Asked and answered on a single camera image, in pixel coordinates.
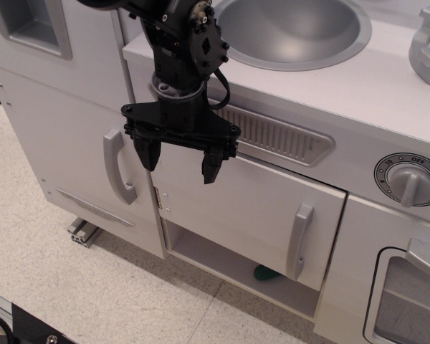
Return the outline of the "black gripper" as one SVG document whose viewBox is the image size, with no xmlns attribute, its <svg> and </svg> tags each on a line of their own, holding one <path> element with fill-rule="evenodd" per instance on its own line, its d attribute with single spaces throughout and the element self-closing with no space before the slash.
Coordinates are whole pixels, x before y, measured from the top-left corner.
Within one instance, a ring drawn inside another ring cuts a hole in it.
<svg viewBox="0 0 430 344">
<path fill-rule="evenodd" d="M 182 101 L 161 98 L 127 104 L 121 112 L 126 117 L 125 133 L 133 139 L 148 171 L 155 170 L 162 143 L 204 151 L 201 171 L 205 184 L 215 182 L 223 158 L 237 154 L 240 129 L 219 117 L 201 95 Z"/>
</svg>

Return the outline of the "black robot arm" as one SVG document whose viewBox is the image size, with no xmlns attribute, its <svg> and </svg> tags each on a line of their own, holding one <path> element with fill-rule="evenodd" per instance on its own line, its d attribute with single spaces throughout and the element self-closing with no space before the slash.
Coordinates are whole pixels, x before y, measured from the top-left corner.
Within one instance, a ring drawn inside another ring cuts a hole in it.
<svg viewBox="0 0 430 344">
<path fill-rule="evenodd" d="M 125 134 L 148 171 L 154 171 L 162 143 L 204 152 L 204 182 L 215 182 L 224 161 L 236 156 L 238 126 L 216 114 L 230 96 L 211 104 L 207 89 L 215 75 L 230 86 L 219 69 L 228 61 L 229 44 L 221 38 L 210 1 L 84 1 L 99 11 L 125 9 L 140 18 L 153 50 L 155 102 L 124 105 Z"/>
</svg>

